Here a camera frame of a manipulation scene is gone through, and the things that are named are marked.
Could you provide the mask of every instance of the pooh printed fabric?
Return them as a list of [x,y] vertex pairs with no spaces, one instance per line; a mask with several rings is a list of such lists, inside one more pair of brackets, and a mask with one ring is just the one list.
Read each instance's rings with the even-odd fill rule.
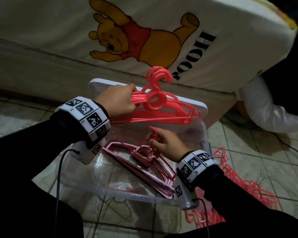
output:
[[0,0],[0,39],[223,92],[285,58],[296,31],[266,0]]

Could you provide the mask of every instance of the bear's ear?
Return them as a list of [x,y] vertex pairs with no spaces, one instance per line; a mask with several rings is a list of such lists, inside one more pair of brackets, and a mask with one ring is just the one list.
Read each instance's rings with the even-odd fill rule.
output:
[[94,18],[96,21],[98,21],[99,23],[104,23],[105,18],[103,15],[99,14],[99,13],[95,13],[94,14]]
[[97,32],[96,31],[91,31],[88,36],[90,37],[90,39],[93,39],[93,40],[97,40],[98,37],[97,37]]

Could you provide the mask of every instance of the bear's belly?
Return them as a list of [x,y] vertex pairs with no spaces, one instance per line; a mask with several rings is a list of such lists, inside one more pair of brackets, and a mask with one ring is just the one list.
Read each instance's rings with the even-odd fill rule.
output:
[[179,38],[171,32],[151,30],[146,43],[141,49],[139,60],[150,66],[169,67],[181,50]]

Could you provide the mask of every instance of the black cable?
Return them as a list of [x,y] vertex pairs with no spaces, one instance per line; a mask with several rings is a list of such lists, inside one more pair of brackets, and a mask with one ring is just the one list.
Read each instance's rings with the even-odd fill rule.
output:
[[288,146],[289,148],[292,148],[293,150],[295,150],[295,151],[298,152],[298,150],[296,150],[295,148],[291,147],[290,145],[288,145],[288,144],[286,144],[284,141],[282,141],[281,138],[280,138],[276,133],[273,133],[273,134],[277,137],[277,139],[279,140],[279,142],[283,143],[284,145],[286,145],[286,146]]
[[196,198],[196,199],[192,199],[192,201],[196,201],[196,200],[201,200],[204,206],[204,212],[205,212],[205,219],[206,219],[206,224],[207,224],[207,237],[210,238],[210,231],[208,228],[208,216],[207,216],[207,207],[205,206],[204,200],[202,200],[201,198]]
[[56,209],[55,209],[55,220],[54,220],[54,231],[53,231],[53,238],[55,238],[55,233],[56,233],[56,223],[57,223],[57,209],[58,209],[58,201],[60,199],[60,183],[61,183],[61,167],[62,167],[62,162],[63,159],[66,155],[67,152],[69,151],[73,151],[76,154],[79,154],[79,151],[74,150],[74,149],[68,149],[66,150],[63,155],[62,158],[60,160],[60,165],[58,167],[58,173],[57,173],[57,182],[56,182]]

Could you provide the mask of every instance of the person's left hand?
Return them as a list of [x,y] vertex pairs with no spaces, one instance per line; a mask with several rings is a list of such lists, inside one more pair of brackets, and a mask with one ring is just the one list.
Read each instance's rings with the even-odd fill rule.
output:
[[106,109],[109,118],[115,118],[131,114],[135,110],[136,106],[131,102],[131,93],[136,91],[134,84],[110,86],[94,101]]

